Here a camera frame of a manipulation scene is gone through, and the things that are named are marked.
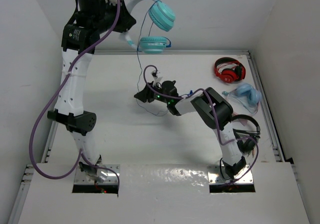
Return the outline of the teal cat-ear headphones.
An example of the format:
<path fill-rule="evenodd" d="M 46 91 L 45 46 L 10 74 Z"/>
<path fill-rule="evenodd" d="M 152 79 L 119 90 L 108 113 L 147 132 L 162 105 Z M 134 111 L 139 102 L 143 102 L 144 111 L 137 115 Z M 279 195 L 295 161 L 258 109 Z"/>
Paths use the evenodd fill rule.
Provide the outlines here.
<path fill-rule="evenodd" d="M 145 0 L 130 0 L 127 4 L 127 10 L 132 13 L 135 6 Z M 128 31 L 125 31 L 119 35 L 119 39 L 126 42 L 136 52 L 143 52 L 145 54 L 161 54 L 167 48 L 172 46 L 172 42 L 165 36 L 152 36 L 151 30 L 153 27 L 168 32 L 170 31 L 176 19 L 174 11 L 161 0 L 151 0 L 153 3 L 148 8 L 144 15 L 143 21 L 140 26 L 140 30 L 143 29 L 144 23 L 147 17 L 151 20 L 151 25 L 147 36 L 139 35 L 138 42 L 134 42 L 130 37 Z"/>

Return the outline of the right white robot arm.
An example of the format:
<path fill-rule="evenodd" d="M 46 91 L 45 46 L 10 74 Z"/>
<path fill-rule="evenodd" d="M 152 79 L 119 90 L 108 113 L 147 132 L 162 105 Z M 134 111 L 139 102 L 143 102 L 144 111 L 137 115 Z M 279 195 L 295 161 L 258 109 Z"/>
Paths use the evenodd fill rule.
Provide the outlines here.
<path fill-rule="evenodd" d="M 189 96 L 181 96 L 175 83 L 164 81 L 160 86 L 153 82 L 147 83 L 134 98 L 143 103 L 160 101 L 166 104 L 168 111 L 174 116 L 197 112 L 214 131 L 221 148 L 225 173 L 234 179 L 246 166 L 246 160 L 234 135 L 231 105 L 211 87 L 198 89 Z"/>

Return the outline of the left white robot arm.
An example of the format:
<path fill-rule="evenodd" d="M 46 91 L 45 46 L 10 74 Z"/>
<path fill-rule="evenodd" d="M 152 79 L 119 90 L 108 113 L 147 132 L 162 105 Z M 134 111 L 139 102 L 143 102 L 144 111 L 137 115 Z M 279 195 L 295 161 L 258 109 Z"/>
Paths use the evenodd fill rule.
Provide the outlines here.
<path fill-rule="evenodd" d="M 136 20 L 124 0 L 75 0 L 75 10 L 62 33 L 62 76 L 57 102 L 47 117 L 65 125 L 75 140 L 80 156 L 92 165 L 100 161 L 92 130 L 97 116 L 84 110 L 87 70 L 101 34 L 123 33 Z"/>

